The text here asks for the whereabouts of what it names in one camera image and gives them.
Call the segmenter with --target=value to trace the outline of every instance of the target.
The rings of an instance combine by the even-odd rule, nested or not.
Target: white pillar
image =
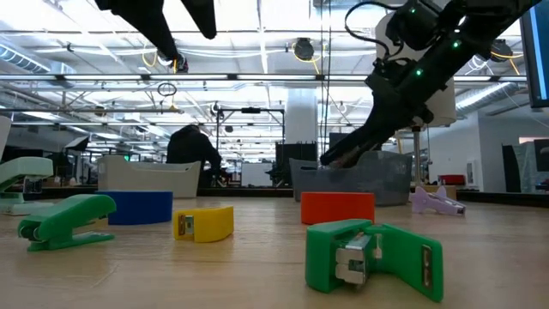
[[[317,90],[290,88],[286,103],[286,143],[318,140]]]

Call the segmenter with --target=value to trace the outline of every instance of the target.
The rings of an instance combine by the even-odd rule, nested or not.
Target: plastic bin
[[[410,194],[412,156],[386,151],[365,152],[351,168],[317,167],[315,161],[290,159],[293,197],[301,192],[369,192],[376,206],[404,205]]]

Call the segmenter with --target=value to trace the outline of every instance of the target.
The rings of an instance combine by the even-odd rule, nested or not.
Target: computer monitor
[[[522,44],[532,108],[549,107],[548,16],[549,1],[544,0],[521,18]]]

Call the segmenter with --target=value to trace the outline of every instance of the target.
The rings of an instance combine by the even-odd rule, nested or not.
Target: green stapler
[[[307,228],[309,287],[330,293],[344,283],[362,286],[375,272],[399,276],[433,301],[443,299],[443,249],[438,241],[369,220]]]
[[[107,215],[116,210],[112,198],[81,194],[25,217],[18,227],[20,237],[29,239],[29,251],[56,250],[113,239],[91,232],[107,225]]]

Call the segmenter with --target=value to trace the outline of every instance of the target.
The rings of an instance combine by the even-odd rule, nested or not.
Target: desk
[[[305,285],[305,226],[290,198],[199,197],[176,209],[233,205],[234,235],[175,241],[171,224],[109,227],[112,241],[27,253],[20,218],[0,216],[0,307],[98,308],[548,308],[549,209],[469,204],[467,217],[377,209],[377,222],[443,243],[442,304],[393,276],[359,292]]]

